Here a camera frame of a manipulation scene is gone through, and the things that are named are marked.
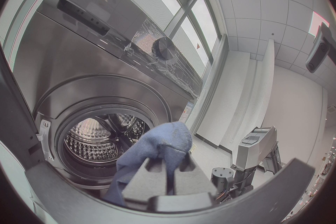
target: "stainless steel drum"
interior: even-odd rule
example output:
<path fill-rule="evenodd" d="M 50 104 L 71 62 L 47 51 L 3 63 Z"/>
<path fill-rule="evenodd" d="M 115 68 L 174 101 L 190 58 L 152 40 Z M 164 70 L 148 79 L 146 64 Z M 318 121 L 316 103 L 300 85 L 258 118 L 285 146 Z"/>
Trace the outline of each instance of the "stainless steel drum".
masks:
<path fill-rule="evenodd" d="M 65 136 L 64 144 L 79 160 L 108 163 L 117 160 L 144 131 L 145 123 L 135 116 L 108 114 L 79 122 Z"/>

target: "door hinge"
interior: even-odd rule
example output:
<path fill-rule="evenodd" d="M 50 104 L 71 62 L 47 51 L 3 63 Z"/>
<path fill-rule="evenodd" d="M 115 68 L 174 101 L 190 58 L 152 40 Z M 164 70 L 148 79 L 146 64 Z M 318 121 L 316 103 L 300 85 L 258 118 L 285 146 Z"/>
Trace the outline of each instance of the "door hinge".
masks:
<path fill-rule="evenodd" d="M 40 124 L 40 133 L 38 133 L 37 139 L 41 142 L 42 150 L 44 154 L 45 160 L 54 160 L 50 150 L 49 150 L 49 143 L 48 143 L 48 135 L 49 135 L 49 128 L 51 122 L 42 120 Z"/>

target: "cable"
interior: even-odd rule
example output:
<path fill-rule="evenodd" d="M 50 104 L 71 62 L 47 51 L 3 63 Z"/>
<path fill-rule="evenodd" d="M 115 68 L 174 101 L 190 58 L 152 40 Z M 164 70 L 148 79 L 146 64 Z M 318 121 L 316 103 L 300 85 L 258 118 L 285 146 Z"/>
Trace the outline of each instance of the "cable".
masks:
<path fill-rule="evenodd" d="M 245 181 L 245 180 L 247 180 L 249 177 L 250 177 L 250 175 L 252 175 L 252 173 L 253 172 L 255 172 L 257 170 L 257 167 L 245 178 L 245 179 L 243 179 L 242 181 L 240 181 L 240 182 L 237 182 L 237 183 L 234 183 L 234 185 L 236 185 L 236 184 L 240 184 L 240 183 L 242 183 L 243 181 Z M 224 195 L 225 195 L 225 190 L 216 198 L 216 200 L 218 200 L 218 199 L 220 199 L 221 197 L 223 197 Z"/>

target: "front-load washing machine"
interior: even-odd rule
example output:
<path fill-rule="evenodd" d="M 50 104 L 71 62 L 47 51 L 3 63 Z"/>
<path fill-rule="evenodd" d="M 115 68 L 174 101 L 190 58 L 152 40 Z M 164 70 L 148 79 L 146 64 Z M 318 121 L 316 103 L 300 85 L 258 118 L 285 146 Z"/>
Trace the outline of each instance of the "front-load washing machine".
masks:
<path fill-rule="evenodd" d="M 183 54 L 132 0 L 43 0 L 13 74 L 45 159 L 92 190 L 106 189 L 120 155 L 147 130 L 178 121 L 202 89 Z"/>

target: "gray fabric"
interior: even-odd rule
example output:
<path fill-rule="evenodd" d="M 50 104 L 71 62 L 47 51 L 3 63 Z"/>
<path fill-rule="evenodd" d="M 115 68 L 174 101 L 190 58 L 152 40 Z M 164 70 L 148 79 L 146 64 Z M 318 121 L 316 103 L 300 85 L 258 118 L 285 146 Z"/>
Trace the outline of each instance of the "gray fabric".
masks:
<path fill-rule="evenodd" d="M 184 123 L 165 123 L 151 129 L 117 160 L 117 172 L 104 200 L 125 205 L 121 192 L 146 158 L 160 158 L 165 161 L 167 184 L 172 185 L 174 170 L 184 159 L 191 145 L 191 134 Z"/>

